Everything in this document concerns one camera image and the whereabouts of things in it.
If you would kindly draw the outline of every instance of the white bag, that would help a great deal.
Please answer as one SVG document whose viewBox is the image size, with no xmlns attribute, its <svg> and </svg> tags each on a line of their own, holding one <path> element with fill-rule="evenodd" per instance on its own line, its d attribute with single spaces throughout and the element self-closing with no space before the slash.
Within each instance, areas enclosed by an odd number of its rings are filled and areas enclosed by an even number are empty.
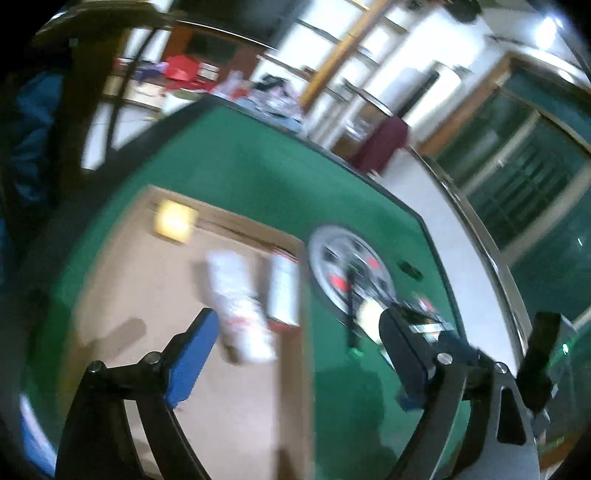
<svg viewBox="0 0 591 480">
<path fill-rule="evenodd" d="M 224 337 L 244 362 L 276 358 L 273 334 L 255 299 L 246 260 L 232 250 L 207 253 L 209 281 Z"/>
</svg>

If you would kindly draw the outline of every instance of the blue gripper pad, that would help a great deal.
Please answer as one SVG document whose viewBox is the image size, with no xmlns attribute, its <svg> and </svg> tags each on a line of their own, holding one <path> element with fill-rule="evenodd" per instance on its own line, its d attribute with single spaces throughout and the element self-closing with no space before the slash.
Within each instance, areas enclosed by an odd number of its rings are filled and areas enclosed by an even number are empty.
<svg viewBox="0 0 591 480">
<path fill-rule="evenodd" d="M 166 403 L 175 408 L 188 399 L 219 334 L 217 313 L 203 309 L 184 333 L 175 335 L 163 352 L 168 365 Z"/>
</svg>

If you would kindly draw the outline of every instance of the maroon cloth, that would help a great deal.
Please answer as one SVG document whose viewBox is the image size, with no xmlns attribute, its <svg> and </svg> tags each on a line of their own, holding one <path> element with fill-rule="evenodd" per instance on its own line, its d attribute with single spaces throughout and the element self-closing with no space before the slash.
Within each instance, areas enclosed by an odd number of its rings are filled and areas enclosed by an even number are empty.
<svg viewBox="0 0 591 480">
<path fill-rule="evenodd" d="M 349 163 L 363 173 L 382 173 L 397 149 L 406 147 L 408 125 L 397 116 L 384 120 L 359 147 Z"/>
</svg>

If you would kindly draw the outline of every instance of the cardboard sheet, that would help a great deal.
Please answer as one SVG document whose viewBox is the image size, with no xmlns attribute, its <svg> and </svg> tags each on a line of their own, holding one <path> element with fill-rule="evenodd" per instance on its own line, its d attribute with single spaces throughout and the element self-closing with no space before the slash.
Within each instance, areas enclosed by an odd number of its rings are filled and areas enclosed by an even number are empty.
<svg viewBox="0 0 591 480">
<path fill-rule="evenodd" d="M 154 233 L 156 205 L 163 198 L 199 211 L 186 245 Z M 303 256 L 302 242 L 286 233 L 155 187 L 143 191 L 86 279 L 62 369 L 64 410 L 91 360 L 108 367 L 136 363 L 149 351 L 161 351 L 202 307 L 212 306 L 208 249 L 231 248 L 243 255 L 265 292 L 274 246 Z M 218 340 L 191 396 L 175 409 L 213 479 L 313 476 L 305 295 L 300 298 L 302 327 L 277 335 L 277 362 L 236 365 Z M 127 401 L 126 408 L 142 464 L 148 474 L 159 475 L 135 403 Z"/>
</svg>

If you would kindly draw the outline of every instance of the green table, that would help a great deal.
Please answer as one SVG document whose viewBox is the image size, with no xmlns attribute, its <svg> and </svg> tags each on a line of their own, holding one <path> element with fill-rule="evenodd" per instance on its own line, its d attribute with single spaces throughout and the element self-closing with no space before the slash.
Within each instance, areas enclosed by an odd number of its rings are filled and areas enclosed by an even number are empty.
<svg viewBox="0 0 591 480">
<path fill-rule="evenodd" d="M 32 253 L 38 259 L 50 256 L 51 268 L 36 272 L 31 259 L 25 267 L 28 275 L 44 279 L 47 288 L 38 313 L 43 321 L 27 362 L 25 392 L 56 444 L 63 421 L 57 413 L 56 384 L 72 309 L 109 231 L 148 184 L 250 217 L 303 241 L 321 224 L 351 228 L 385 261 L 401 299 L 426 296 L 463 336 L 441 262 L 415 212 L 351 172 L 340 159 L 208 96 L 155 124 L 101 167 L 81 196 L 61 208 Z M 62 240 L 64 235 L 69 241 Z M 397 266 L 401 260 L 417 267 L 424 278 L 417 281 L 403 273 Z M 348 354 L 337 312 L 312 285 L 310 293 L 317 477 L 381 480 L 421 412 L 400 409 L 395 400 L 398 377 L 369 339 L 361 341 L 360 358 Z M 461 409 L 458 439 L 468 415 L 469 409 Z"/>
</svg>

